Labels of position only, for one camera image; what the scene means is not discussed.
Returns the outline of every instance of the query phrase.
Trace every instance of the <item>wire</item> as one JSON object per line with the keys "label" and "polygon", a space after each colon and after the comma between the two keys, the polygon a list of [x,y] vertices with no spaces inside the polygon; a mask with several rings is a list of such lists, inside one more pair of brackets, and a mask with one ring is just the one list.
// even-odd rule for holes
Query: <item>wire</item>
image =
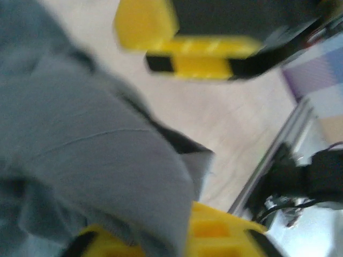
{"label": "wire", "polygon": [[282,209],[288,209],[288,208],[294,208],[294,209],[303,209],[303,208],[308,208],[311,207],[315,204],[317,204],[318,201],[317,200],[312,200],[306,203],[302,203],[300,205],[295,205],[295,203],[293,202],[288,202],[285,203],[283,205],[279,205],[279,206],[275,206],[273,208],[270,208],[269,210],[265,211],[264,213],[262,213],[259,217],[256,218],[256,222],[262,224],[262,222],[264,222],[264,220],[266,218],[268,218],[269,215],[275,213],[278,210],[282,210]]}
{"label": "wire", "polygon": [[331,146],[327,148],[327,150],[331,150],[332,148],[335,148],[336,146],[341,146],[341,145],[343,145],[343,141],[332,144]]}

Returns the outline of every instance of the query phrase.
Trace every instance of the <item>yellow plastic part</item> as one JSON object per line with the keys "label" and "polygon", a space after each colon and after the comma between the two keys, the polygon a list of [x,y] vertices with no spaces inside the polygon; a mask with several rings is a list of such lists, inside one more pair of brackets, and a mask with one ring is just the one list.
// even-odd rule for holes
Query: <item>yellow plastic part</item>
{"label": "yellow plastic part", "polygon": [[175,74],[182,78],[228,79],[233,76],[228,58],[245,59],[262,46],[248,36],[177,36],[170,0],[121,0],[114,30],[123,48],[172,57]]}
{"label": "yellow plastic part", "polygon": [[[250,229],[261,233],[266,231],[259,224],[195,202],[185,257],[264,257],[264,253],[245,233]],[[126,246],[97,225],[88,227],[82,233],[89,231],[99,235],[83,257],[145,257],[139,246]]]}

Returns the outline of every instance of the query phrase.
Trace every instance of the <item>gray fabric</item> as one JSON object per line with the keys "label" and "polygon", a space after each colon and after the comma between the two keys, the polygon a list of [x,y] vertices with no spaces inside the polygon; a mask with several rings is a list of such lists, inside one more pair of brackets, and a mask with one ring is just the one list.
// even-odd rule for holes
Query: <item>gray fabric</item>
{"label": "gray fabric", "polygon": [[0,114],[0,256],[56,256],[91,223],[182,256],[212,153],[154,121],[33,1],[0,0]]}

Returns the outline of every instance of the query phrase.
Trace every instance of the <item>wooden floor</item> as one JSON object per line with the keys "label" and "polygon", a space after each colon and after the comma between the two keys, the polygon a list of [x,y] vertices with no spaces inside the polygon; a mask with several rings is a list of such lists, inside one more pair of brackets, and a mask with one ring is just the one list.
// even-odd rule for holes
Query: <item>wooden floor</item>
{"label": "wooden floor", "polygon": [[158,118],[217,153],[202,202],[227,210],[294,107],[278,69],[238,82],[151,75],[143,54],[116,45],[119,0],[40,0],[70,36],[146,97]]}

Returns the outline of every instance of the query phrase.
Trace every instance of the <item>yellow and black object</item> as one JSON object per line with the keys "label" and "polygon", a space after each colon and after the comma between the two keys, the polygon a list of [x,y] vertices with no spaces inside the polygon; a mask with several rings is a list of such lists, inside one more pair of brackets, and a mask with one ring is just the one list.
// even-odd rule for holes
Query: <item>yellow and black object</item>
{"label": "yellow and black object", "polygon": [[[264,235],[266,229],[195,202],[185,257],[282,257]],[[145,257],[140,246],[127,246],[101,227],[85,229],[61,257]]]}
{"label": "yellow and black object", "polygon": [[152,71],[251,78],[306,47],[323,23],[320,2],[121,0],[114,29],[123,48],[146,52]]}

